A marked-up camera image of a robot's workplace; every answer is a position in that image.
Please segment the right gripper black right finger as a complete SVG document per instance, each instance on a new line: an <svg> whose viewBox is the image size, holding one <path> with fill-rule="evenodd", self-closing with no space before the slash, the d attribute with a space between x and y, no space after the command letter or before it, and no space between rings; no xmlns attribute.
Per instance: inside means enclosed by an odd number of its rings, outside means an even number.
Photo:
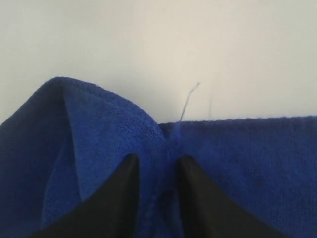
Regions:
<svg viewBox="0 0 317 238"><path fill-rule="evenodd" d="M287 238L266 217L270 186L261 175L226 161L181 155L180 215L187 238Z"/></svg>

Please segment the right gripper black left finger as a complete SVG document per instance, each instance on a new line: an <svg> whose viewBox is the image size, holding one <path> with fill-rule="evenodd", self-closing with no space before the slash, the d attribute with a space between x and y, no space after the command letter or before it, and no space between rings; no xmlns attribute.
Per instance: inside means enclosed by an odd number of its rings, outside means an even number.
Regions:
<svg viewBox="0 0 317 238"><path fill-rule="evenodd" d="M33 238L132 238L139 201L139 159L128 154L110 178L73 211Z"/></svg>

